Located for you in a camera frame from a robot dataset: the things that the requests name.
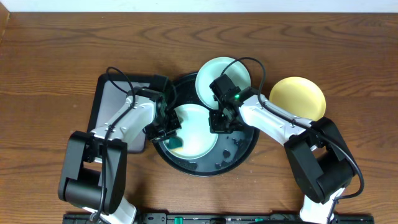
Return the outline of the green yellow sponge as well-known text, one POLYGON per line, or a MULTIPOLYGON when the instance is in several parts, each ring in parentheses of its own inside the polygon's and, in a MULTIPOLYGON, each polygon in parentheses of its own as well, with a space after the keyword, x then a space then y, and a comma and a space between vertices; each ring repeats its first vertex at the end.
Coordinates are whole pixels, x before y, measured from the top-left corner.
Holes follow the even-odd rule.
POLYGON ((167 143, 167 147, 170 150, 180 149, 183 147, 183 141, 178 136, 171 137, 167 143))

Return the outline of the light green plate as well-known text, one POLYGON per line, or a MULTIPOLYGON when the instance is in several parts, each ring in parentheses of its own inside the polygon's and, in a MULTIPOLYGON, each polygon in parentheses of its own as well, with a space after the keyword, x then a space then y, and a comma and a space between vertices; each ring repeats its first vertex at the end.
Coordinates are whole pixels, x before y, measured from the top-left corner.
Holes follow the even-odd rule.
POLYGON ((180 105, 174 110, 181 124, 175 136, 182 139, 183 147, 168 149, 168 139, 164 141, 166 149, 180 159, 198 159, 208 154, 218 139, 218 134, 210 132, 209 110, 196 104, 180 105))
MULTIPOLYGON (((221 75, 221 72, 234 61, 230 57, 213 58, 204 64, 199 70, 195 89, 201 102, 211 110, 218 109, 218 102, 213 98, 210 84, 221 75)), ((241 90, 251 86, 251 77, 248 70, 241 62, 235 62, 224 72, 231 81, 241 90)))

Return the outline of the yellow plate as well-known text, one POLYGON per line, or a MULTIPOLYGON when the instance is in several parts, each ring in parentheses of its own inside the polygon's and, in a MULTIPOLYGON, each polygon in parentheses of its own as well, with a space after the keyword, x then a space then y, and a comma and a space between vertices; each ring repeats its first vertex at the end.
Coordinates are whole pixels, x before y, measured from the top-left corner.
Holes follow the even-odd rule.
POLYGON ((288 77, 277 82, 269 101, 289 113, 318 121, 325 115, 326 99, 321 89, 303 77, 288 77))

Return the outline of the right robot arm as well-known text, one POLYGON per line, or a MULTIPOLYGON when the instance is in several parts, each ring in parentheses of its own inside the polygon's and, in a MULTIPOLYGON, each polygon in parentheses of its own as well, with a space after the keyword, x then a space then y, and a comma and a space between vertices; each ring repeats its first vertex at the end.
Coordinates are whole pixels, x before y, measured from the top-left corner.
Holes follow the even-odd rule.
POLYGON ((272 104, 257 90, 212 90, 218 108, 210 113, 213 133, 252 126, 283 145, 295 181, 305 195, 300 218, 330 223, 343 191, 361 171, 334 122, 301 118, 272 104))

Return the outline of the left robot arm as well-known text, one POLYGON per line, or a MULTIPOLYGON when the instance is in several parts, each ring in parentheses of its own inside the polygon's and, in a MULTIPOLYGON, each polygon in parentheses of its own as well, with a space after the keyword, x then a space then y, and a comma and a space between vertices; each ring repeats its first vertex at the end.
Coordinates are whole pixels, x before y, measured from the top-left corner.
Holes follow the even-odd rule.
POLYGON ((59 199, 89 211, 92 223, 134 223, 137 209, 124 197, 127 150, 141 132, 157 143, 178 129, 177 115, 167 112, 162 92, 131 89, 123 106, 104 125, 70 136, 59 199))

